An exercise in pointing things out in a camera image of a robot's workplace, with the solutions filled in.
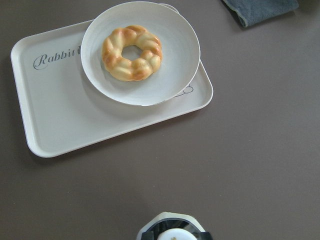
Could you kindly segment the white round plate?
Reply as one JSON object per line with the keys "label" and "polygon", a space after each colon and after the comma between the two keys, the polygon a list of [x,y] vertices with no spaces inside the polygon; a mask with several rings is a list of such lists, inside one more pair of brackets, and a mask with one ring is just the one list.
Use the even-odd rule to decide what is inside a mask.
{"label": "white round plate", "polygon": [[[145,80],[120,81],[105,70],[101,50],[104,39],[119,27],[141,25],[159,37],[162,44],[160,69]],[[159,3],[133,1],[116,5],[97,16],[81,43],[85,75],[103,95],[120,103],[152,106],[180,93],[194,78],[201,50],[188,21]]]}

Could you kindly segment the white rabbit serving tray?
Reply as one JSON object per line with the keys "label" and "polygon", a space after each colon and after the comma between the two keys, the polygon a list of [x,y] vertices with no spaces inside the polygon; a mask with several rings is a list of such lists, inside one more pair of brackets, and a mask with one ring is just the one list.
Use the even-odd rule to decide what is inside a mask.
{"label": "white rabbit serving tray", "polygon": [[131,105],[105,96],[89,81],[81,61],[92,22],[25,37],[11,50],[26,142],[39,157],[56,157],[199,110],[212,99],[201,60],[192,81],[162,103]]}

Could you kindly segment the grey folded cloth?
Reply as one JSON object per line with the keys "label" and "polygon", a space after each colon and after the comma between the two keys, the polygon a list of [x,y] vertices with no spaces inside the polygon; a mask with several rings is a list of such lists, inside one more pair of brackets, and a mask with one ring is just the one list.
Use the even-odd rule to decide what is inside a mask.
{"label": "grey folded cloth", "polygon": [[236,13],[244,28],[289,13],[299,7],[297,0],[223,0]]}

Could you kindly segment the tea bottle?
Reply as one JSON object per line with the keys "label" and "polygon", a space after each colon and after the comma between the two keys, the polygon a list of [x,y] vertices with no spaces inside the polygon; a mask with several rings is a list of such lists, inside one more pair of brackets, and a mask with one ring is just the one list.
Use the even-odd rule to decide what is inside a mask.
{"label": "tea bottle", "polygon": [[136,240],[212,240],[206,231],[191,215],[162,212],[142,227]]}

